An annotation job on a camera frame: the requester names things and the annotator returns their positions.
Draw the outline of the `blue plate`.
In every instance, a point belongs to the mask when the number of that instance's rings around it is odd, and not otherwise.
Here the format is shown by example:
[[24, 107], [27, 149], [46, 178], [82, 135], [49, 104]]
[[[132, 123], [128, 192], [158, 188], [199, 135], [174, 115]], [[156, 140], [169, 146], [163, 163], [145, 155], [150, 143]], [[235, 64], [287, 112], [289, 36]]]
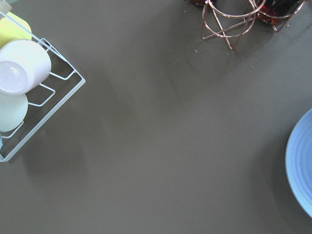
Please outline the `blue plate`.
[[285, 167], [291, 191], [308, 216], [312, 215], [312, 111], [293, 128], [287, 142]]

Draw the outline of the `white cup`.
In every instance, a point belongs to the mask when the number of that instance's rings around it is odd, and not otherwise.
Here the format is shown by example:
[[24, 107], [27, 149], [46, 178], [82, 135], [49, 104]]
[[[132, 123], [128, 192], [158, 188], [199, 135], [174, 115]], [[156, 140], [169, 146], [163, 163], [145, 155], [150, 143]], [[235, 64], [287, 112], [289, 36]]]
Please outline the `white cup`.
[[14, 40], [0, 49], [0, 91], [8, 95], [29, 92], [51, 72], [46, 50], [32, 40]]

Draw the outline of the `pale green cup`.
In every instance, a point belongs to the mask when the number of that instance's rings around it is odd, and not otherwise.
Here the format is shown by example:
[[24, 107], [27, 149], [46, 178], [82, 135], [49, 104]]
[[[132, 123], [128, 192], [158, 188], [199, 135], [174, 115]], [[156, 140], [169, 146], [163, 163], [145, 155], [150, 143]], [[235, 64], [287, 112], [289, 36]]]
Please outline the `pale green cup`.
[[9, 132], [20, 125], [28, 110], [26, 94], [0, 94], [0, 131]]

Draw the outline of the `dark tea bottle near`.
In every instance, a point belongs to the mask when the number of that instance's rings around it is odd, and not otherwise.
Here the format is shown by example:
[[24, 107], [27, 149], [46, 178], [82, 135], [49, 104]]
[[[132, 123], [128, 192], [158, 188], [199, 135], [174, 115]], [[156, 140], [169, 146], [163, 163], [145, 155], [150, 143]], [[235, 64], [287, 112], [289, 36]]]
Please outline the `dark tea bottle near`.
[[267, 0], [258, 11], [258, 18], [274, 26], [283, 24], [300, 3], [300, 0]]

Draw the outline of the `yellow cup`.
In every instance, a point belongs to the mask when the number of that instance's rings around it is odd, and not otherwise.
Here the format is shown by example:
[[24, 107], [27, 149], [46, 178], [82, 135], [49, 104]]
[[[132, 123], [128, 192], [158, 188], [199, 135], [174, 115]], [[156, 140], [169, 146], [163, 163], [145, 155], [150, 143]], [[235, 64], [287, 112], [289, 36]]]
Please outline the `yellow cup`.
[[[7, 16], [11, 17], [29, 32], [32, 32], [30, 25], [20, 18], [19, 16], [8, 12]], [[5, 44], [12, 40], [17, 39], [28, 39], [31, 40], [32, 36], [21, 29], [18, 25], [12, 22], [10, 19], [4, 17], [0, 20], [0, 47], [3, 47]]]

